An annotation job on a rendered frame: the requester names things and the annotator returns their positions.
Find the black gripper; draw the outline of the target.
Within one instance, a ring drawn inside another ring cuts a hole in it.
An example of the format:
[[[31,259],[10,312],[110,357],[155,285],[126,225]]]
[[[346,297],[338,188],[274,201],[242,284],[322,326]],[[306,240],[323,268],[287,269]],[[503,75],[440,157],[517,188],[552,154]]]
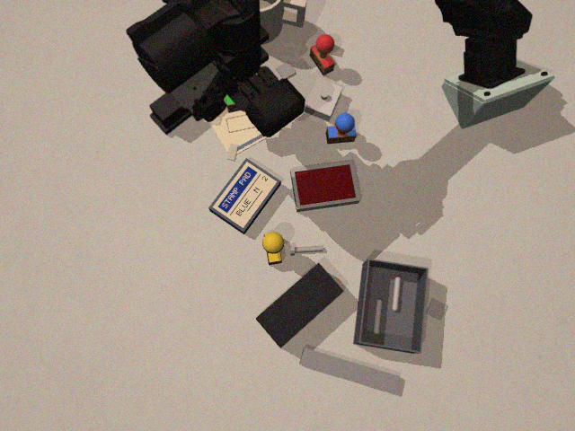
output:
[[[269,54],[261,46],[268,39],[269,34],[261,26],[251,46],[241,50],[216,46],[214,60],[230,69],[240,88],[230,99],[263,136],[272,137],[304,113],[305,98],[288,79],[279,80],[269,67],[261,66],[269,60]]]

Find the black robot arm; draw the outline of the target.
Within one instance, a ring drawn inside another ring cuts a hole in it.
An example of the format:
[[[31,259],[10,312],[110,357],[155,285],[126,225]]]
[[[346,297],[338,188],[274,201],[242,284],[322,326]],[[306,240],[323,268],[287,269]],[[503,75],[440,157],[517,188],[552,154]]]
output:
[[[216,46],[248,48],[261,30],[260,0],[163,0],[166,5],[126,29],[138,61],[154,82],[195,120],[214,121],[224,98],[239,93]],[[525,73],[517,43],[533,14],[518,0],[435,0],[443,22],[465,36],[459,80],[493,89]]]

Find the cream inspection card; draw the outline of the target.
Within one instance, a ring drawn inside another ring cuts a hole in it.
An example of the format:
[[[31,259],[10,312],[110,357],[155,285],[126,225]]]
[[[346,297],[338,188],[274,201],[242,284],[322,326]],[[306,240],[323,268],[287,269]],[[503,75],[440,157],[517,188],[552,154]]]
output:
[[[204,120],[203,122],[207,122]],[[234,160],[235,155],[267,138],[251,123],[243,111],[228,113],[223,111],[214,121],[207,122],[216,132],[227,151],[226,159]]]

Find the grey mug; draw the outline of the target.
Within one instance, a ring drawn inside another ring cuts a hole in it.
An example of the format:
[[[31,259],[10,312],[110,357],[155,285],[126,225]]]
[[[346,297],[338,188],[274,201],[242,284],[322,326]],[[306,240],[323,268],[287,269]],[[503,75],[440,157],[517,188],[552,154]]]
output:
[[[284,6],[297,9],[297,13],[284,11]],[[260,0],[261,26],[269,34],[267,44],[278,37],[283,23],[303,28],[306,0]]]

